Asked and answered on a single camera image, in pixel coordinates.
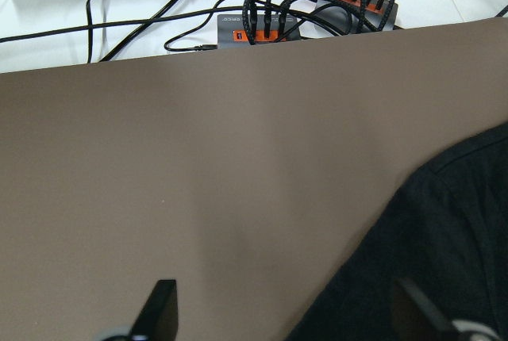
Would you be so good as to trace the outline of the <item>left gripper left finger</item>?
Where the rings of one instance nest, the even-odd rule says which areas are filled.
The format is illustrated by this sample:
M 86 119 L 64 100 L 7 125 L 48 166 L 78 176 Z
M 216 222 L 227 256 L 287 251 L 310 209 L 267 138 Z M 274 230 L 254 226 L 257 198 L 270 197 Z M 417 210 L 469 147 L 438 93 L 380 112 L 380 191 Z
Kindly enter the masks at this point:
M 130 329 L 131 340 L 175 340 L 177 336 L 177 283 L 159 280 Z

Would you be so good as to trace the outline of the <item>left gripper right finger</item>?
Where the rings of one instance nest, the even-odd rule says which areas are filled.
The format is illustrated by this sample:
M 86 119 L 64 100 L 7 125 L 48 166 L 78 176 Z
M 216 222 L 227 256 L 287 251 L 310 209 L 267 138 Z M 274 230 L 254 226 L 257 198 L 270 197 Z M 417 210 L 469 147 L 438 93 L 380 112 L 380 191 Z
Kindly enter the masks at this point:
M 392 326 L 400 340 L 459 339 L 459 331 L 412 280 L 395 280 L 392 293 Z

